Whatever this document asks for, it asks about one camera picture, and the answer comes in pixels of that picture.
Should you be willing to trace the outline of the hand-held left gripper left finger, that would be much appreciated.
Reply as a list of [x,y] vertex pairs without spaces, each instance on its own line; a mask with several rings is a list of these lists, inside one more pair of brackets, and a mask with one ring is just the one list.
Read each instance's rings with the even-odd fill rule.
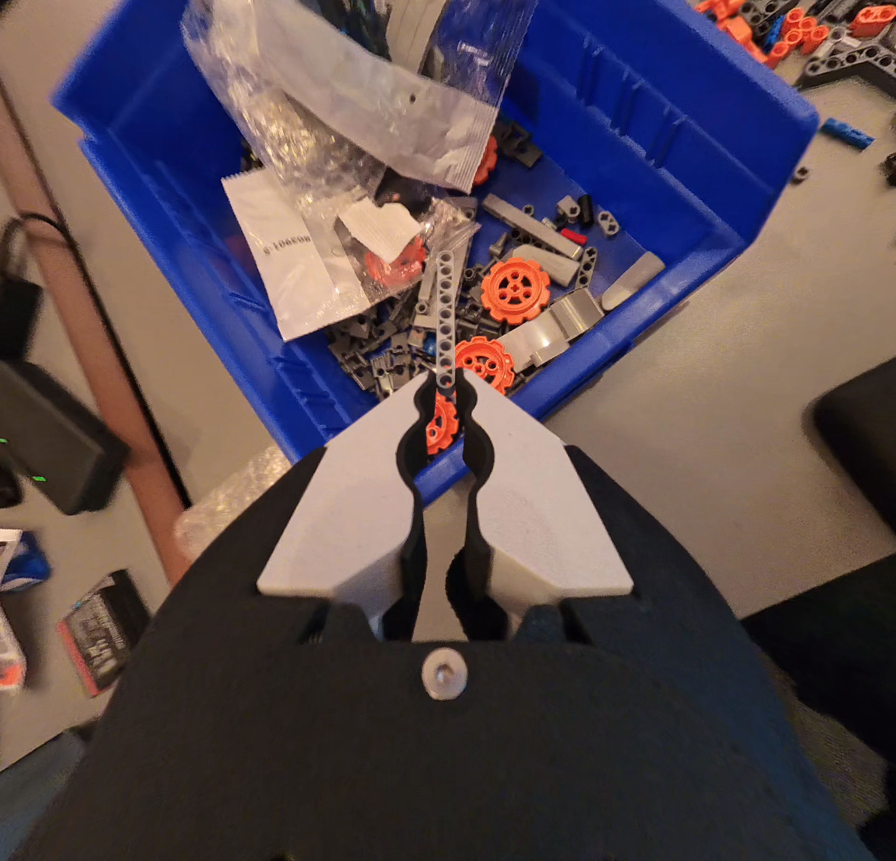
[[375,633],[409,641],[427,577],[423,504],[432,374],[413,377],[322,457],[256,587],[359,606]]

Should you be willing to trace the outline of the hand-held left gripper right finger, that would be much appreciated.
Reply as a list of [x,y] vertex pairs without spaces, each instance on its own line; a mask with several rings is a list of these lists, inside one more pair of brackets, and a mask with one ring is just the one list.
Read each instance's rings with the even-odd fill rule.
[[503,641],[533,608],[631,594],[572,448],[476,374],[458,370],[455,388],[474,481],[446,596],[465,637]]

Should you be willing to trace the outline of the long grey holed beam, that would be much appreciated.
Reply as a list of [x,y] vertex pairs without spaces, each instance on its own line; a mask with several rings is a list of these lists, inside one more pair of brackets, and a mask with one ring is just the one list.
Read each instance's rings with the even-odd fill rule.
[[435,259],[435,382],[446,399],[455,395],[456,302],[461,285],[462,267],[453,251],[441,250]]

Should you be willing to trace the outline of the blue plastic bin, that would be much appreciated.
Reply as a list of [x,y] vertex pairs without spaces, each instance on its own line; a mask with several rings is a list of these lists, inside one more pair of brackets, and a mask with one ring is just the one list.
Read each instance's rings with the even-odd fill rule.
[[[375,405],[322,333],[284,342],[221,180],[237,126],[190,61],[186,0],[122,0],[56,91],[82,150],[274,440],[295,462]],[[684,0],[540,0],[502,114],[543,157],[488,188],[541,211],[591,195],[665,265],[513,399],[543,419],[756,239],[818,126],[812,104]]]

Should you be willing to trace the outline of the pile of building pieces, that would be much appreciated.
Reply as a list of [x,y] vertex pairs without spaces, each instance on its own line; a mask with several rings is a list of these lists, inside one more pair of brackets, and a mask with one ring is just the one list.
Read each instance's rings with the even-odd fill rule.
[[801,64],[799,90],[857,79],[895,97],[895,0],[700,0],[756,61]]

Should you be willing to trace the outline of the bubble wrap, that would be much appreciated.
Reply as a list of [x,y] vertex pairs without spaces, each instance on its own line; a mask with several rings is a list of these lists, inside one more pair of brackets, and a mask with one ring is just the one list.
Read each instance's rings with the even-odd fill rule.
[[269,446],[186,509],[176,520],[174,538],[187,562],[196,562],[235,519],[288,472],[291,465],[279,448]]

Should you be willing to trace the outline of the grey curved panel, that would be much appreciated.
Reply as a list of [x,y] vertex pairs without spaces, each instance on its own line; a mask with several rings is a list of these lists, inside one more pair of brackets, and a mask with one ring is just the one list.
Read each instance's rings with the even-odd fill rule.
[[531,321],[509,330],[499,341],[519,374],[553,361],[604,315],[599,301],[588,289],[581,288],[559,298]]

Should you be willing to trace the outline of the dark printed booklet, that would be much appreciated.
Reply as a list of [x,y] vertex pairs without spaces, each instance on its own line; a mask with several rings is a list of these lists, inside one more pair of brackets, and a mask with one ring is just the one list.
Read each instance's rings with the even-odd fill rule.
[[125,669],[151,620],[126,569],[104,576],[56,623],[85,693],[97,697]]

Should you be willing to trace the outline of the grey wedge piece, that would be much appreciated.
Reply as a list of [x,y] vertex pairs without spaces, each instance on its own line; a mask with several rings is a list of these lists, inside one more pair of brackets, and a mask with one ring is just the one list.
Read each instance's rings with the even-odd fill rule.
[[617,309],[665,269],[665,263],[654,253],[644,252],[628,267],[599,299],[599,306],[608,314]]

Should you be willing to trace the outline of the grey flat beam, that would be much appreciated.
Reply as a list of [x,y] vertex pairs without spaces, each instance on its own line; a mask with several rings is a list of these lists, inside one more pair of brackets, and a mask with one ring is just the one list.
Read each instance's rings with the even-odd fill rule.
[[554,262],[541,265],[552,282],[563,288],[568,288],[574,282],[583,255],[581,245],[492,193],[487,194],[480,205],[487,214],[529,236],[529,244],[540,243],[536,251],[550,252],[555,258],[565,261],[563,264]]

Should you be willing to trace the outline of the black power adapter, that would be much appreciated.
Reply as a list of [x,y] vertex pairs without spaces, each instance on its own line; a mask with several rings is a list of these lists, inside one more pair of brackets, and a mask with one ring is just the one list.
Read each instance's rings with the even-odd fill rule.
[[1,363],[2,450],[63,514],[104,509],[129,454],[102,419],[28,361]]

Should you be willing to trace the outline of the white blue packet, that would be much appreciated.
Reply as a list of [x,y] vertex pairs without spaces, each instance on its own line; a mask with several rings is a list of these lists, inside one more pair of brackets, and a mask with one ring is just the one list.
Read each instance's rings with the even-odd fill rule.
[[21,630],[19,598],[44,584],[51,565],[33,531],[1,529],[1,693],[16,694],[28,674],[28,634]]

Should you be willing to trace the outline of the clear plastic parts bag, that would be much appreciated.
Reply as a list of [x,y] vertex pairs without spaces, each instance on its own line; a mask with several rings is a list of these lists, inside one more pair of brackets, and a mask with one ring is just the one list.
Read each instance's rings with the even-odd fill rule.
[[539,0],[187,0],[185,46],[299,193],[382,169],[466,193]]

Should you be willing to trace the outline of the blue pin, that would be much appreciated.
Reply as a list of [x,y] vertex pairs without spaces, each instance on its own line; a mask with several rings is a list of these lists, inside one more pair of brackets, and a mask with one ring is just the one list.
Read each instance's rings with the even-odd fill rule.
[[820,133],[859,151],[867,150],[875,141],[875,137],[867,132],[836,118],[827,118],[820,127]]

